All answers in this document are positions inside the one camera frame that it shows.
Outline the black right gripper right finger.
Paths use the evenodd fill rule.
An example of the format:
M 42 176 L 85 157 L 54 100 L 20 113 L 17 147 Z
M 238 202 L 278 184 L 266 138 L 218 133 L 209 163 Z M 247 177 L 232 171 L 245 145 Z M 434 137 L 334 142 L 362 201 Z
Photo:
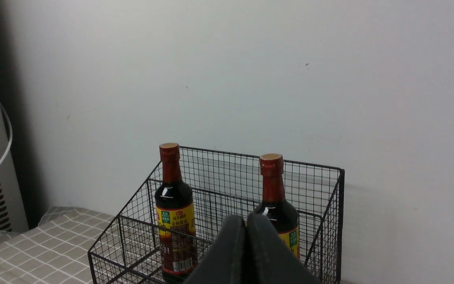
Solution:
M 247 219 L 248 284 L 320 284 L 292 254 L 266 216 Z

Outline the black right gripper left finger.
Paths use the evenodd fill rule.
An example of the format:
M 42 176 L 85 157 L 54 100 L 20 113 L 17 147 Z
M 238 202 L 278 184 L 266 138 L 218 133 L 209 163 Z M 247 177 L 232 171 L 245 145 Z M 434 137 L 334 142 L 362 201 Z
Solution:
M 227 216 L 216 240 L 184 281 L 186 284 L 243 284 L 246 226 L 242 217 Z

